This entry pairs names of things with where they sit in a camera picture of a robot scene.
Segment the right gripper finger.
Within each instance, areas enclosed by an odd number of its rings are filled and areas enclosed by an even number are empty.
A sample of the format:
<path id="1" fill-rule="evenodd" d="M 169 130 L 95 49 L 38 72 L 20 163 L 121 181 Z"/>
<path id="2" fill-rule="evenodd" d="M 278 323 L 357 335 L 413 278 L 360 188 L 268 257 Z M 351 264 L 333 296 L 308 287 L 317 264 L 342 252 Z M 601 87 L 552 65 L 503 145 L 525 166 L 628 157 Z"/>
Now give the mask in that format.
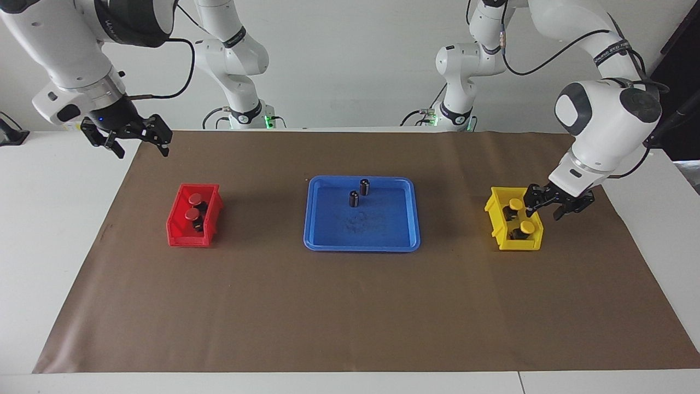
<path id="1" fill-rule="evenodd" d="M 83 118 L 81 121 L 81 132 L 93 147 L 104 147 L 115 154 L 118 159 L 125 157 L 125 150 L 117 141 L 116 134 L 108 132 L 104 135 L 102 130 L 90 118 Z"/>
<path id="2" fill-rule="evenodd" d="M 129 135 L 142 142 L 155 145 L 163 157 L 168 157 L 173 132 L 159 114 L 152 114 L 147 119 L 129 123 Z"/>

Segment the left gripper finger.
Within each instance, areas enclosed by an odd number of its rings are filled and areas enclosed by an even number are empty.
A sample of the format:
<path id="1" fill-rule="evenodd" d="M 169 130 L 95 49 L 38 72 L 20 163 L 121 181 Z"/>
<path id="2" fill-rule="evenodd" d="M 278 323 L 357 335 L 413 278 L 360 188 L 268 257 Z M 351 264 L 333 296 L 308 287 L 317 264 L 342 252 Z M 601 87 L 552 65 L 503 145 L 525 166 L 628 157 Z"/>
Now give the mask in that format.
<path id="1" fill-rule="evenodd" d="M 537 210 L 553 203 L 553 189 L 550 184 L 540 186 L 530 184 L 523 195 L 526 215 L 533 215 Z"/>
<path id="2" fill-rule="evenodd" d="M 568 194 L 558 194 L 557 197 L 555 197 L 555 204 L 559 204 L 559 206 L 555 209 L 555 212 L 553 212 L 553 219 L 558 221 L 570 213 L 580 213 L 592 205 L 593 202 L 595 202 L 593 192 L 585 192 L 578 197 L 572 197 Z"/>

